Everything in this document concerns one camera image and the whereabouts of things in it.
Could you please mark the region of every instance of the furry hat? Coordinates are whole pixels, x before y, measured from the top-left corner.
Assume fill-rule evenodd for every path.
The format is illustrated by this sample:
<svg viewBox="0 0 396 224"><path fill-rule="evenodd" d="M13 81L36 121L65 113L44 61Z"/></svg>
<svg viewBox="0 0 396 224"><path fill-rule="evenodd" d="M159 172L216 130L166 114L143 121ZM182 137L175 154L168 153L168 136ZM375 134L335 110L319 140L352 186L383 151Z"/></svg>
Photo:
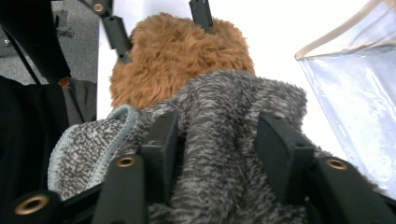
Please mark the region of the furry hat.
<svg viewBox="0 0 396 224"><path fill-rule="evenodd" d="M167 13L139 22L131 34L130 63L118 61L111 77L112 106L142 109L174 95L200 74L218 69L254 74L242 33L213 19L210 34L190 19Z"/></svg>

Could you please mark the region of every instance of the fuzzy brown fabric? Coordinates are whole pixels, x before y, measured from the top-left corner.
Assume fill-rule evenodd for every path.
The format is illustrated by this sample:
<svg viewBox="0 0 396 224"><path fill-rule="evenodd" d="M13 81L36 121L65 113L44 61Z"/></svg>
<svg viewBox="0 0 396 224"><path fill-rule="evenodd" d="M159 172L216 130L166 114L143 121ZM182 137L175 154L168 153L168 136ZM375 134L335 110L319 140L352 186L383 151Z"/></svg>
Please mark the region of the fuzzy brown fabric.
<svg viewBox="0 0 396 224"><path fill-rule="evenodd" d="M190 19L166 13L132 31L130 63L118 61L111 77L112 106L142 109L173 96L200 74L218 69L254 74L246 39L228 21L213 19L210 34Z"/></svg>

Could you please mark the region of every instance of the transparent plastic sheet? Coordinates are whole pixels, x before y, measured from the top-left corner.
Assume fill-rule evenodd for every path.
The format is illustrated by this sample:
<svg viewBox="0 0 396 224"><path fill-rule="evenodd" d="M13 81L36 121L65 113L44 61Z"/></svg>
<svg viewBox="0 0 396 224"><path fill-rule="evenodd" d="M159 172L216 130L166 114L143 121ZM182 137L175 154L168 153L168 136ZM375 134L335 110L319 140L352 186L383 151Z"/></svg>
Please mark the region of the transparent plastic sheet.
<svg viewBox="0 0 396 224"><path fill-rule="evenodd" d="M368 1L295 57L348 160L396 199L396 1Z"/></svg>

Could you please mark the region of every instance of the brass grommet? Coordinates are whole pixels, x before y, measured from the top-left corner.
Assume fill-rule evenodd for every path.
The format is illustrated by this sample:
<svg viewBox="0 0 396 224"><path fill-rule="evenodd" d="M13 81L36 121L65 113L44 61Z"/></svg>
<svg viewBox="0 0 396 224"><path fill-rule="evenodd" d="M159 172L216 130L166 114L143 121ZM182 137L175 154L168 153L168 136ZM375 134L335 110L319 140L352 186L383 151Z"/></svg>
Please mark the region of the brass grommet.
<svg viewBox="0 0 396 224"><path fill-rule="evenodd" d="M339 160L335 160L335 159L330 159L330 160L326 160L326 163L331 166L334 169L337 170L346 170L347 169L347 165Z"/></svg>
<svg viewBox="0 0 396 224"><path fill-rule="evenodd" d="M117 161L119 167L128 167L134 165L135 160L132 157L125 157Z"/></svg>
<svg viewBox="0 0 396 224"><path fill-rule="evenodd" d="M103 5L102 4L95 4L93 5L93 10L97 11L97 12L101 12L103 11Z"/></svg>
<svg viewBox="0 0 396 224"><path fill-rule="evenodd" d="M15 208L15 214L21 216L32 214L45 207L49 201L50 198L45 194L36 195L20 203Z"/></svg>

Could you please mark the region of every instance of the gray fleece sweater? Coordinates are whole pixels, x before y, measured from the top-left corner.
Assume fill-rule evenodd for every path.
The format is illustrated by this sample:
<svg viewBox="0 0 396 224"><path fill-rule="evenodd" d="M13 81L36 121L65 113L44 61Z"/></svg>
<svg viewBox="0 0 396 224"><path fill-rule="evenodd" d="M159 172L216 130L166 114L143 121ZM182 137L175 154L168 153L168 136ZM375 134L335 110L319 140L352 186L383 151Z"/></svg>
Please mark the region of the gray fleece sweater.
<svg viewBox="0 0 396 224"><path fill-rule="evenodd" d="M153 121L176 110L183 162L170 204L151 205L150 223L305 223L303 207L276 202L254 148L261 111L300 131L305 104L304 91L284 82L234 70L201 75L157 105L123 105L69 128L52 153L49 189L65 200L104 181L114 157L134 154Z"/></svg>

